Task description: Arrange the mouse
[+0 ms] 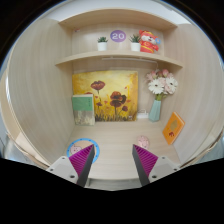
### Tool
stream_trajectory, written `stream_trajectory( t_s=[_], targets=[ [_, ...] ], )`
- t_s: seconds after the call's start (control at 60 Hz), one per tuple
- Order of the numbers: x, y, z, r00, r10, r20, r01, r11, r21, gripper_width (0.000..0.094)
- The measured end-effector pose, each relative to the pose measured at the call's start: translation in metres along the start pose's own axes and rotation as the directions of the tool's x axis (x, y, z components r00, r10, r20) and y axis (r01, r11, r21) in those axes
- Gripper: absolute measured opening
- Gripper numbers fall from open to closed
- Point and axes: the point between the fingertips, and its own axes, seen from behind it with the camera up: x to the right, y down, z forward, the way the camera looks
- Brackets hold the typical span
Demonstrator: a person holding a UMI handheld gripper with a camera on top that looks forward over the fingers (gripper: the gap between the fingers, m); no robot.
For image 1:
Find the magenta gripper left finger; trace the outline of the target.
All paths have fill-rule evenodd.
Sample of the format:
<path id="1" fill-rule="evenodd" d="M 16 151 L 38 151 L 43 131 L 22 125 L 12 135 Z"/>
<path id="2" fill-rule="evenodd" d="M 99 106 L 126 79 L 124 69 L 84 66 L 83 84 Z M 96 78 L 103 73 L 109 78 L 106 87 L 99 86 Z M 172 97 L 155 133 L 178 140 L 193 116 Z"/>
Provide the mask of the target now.
<path id="1" fill-rule="evenodd" d="M 94 154 L 94 145 L 87 146 L 70 157 L 61 156 L 47 171 L 84 187 L 88 179 Z"/>

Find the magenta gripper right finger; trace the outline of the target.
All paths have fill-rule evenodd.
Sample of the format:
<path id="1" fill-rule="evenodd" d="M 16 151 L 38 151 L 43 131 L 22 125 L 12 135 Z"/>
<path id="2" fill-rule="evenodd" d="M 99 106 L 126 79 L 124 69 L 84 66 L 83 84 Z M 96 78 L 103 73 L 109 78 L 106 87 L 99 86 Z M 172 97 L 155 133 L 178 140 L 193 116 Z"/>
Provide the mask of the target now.
<path id="1" fill-rule="evenodd" d="M 133 146 L 132 156 L 142 186 L 179 170 L 179 167 L 166 156 L 158 157 L 137 145 Z"/>

